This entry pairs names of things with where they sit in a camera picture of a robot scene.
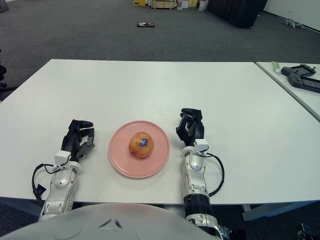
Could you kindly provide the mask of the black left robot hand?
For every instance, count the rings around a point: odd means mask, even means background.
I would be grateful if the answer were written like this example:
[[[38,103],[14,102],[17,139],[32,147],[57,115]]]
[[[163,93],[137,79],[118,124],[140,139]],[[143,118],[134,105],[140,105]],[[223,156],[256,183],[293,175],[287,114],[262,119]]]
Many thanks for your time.
[[[70,152],[70,161],[78,162],[95,147],[95,129],[90,121],[73,119],[64,136],[61,150]]]

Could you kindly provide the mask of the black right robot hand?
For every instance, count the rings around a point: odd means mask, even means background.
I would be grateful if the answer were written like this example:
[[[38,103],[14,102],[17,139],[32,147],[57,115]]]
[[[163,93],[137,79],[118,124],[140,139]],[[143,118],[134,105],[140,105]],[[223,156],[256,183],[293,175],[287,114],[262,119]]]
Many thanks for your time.
[[[202,123],[202,112],[200,109],[182,108],[181,120],[176,127],[176,133],[185,146],[194,146],[196,139],[204,139],[204,125]]]

